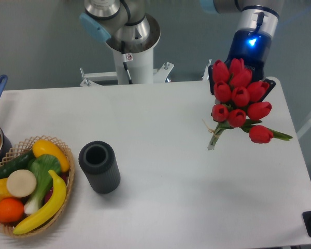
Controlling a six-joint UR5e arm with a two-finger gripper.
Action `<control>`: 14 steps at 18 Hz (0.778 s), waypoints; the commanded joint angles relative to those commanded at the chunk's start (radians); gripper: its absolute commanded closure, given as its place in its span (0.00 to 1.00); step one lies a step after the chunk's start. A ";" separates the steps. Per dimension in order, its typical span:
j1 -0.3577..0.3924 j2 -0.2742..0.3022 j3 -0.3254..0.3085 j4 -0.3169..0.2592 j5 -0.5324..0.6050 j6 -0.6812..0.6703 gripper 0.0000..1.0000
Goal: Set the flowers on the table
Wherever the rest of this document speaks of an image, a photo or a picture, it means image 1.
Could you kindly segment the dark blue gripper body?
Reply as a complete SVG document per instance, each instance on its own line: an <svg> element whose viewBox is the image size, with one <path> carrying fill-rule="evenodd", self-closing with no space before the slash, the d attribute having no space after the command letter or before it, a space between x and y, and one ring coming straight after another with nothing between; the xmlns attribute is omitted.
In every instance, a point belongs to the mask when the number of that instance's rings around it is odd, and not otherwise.
<svg viewBox="0 0 311 249"><path fill-rule="evenodd" d="M225 64L230 66L233 59L243 59L245 67L252 71L252 81L261 80L271 44L271 38L265 34L239 30L234 34Z"/></svg>

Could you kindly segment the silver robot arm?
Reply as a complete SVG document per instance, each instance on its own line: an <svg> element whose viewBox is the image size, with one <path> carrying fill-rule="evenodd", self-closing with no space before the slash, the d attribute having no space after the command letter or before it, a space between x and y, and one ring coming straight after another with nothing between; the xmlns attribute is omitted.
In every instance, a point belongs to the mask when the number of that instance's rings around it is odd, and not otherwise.
<svg viewBox="0 0 311 249"><path fill-rule="evenodd" d="M264 78L264 65L274 37L283 1L201 1L208 13L239 12L241 18L225 64L237 59L251 70L252 80ZM119 84L166 82L173 65L153 67L153 50L160 39L155 18L144 1L85 1L79 17L85 31L112 50Z"/></svg>

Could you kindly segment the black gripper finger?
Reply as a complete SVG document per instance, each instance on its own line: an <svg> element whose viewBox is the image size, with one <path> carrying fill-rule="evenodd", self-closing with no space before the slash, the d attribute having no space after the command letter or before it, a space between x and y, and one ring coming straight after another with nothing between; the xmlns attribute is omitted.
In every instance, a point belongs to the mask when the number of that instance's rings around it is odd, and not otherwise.
<svg viewBox="0 0 311 249"><path fill-rule="evenodd" d="M274 89L274 87L276 86L276 82L274 80L271 79L264 79L263 80L264 83L267 84L267 89L265 91L265 94L260 98L260 102L263 102L264 99L268 96L268 94Z"/></svg>
<svg viewBox="0 0 311 249"><path fill-rule="evenodd" d="M214 80L213 80L213 65L208 67L208 76L209 76L209 85L210 85L210 93L214 95Z"/></svg>

